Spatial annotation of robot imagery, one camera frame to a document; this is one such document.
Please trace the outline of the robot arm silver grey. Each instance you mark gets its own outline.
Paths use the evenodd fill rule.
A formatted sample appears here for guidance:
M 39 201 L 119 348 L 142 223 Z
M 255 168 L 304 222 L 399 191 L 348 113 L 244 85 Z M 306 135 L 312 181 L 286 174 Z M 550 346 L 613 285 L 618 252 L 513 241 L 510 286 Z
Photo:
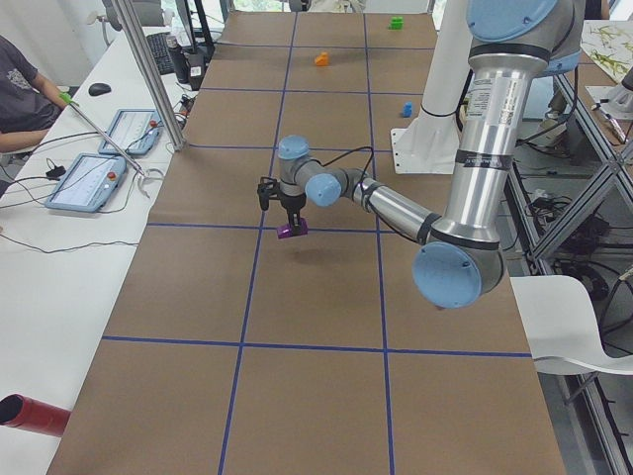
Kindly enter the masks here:
M 348 198 L 419 245 L 412 276 L 420 294 L 443 308 L 461 308 L 493 290 L 503 276 L 495 215 L 512 165 L 517 128 L 532 81 L 578 63 L 585 19 L 581 1 L 470 1 L 459 23 L 471 36 L 473 89 L 455 153 L 450 196 L 436 214 L 360 169 L 325 166 L 306 139 L 278 145 L 278 178 L 262 178 L 262 208 L 279 201 L 288 221 L 279 238 L 303 236 L 309 202 Z

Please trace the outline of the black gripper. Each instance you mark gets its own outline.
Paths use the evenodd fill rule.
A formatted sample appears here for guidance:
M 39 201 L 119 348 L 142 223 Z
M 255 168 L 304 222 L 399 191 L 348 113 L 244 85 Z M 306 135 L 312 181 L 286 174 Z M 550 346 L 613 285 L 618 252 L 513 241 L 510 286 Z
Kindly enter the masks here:
M 299 235 L 302 232 L 301 210 L 306 206 L 307 196 L 300 194 L 290 196 L 286 194 L 280 195 L 282 207 L 288 211 L 288 226 L 291 235 Z

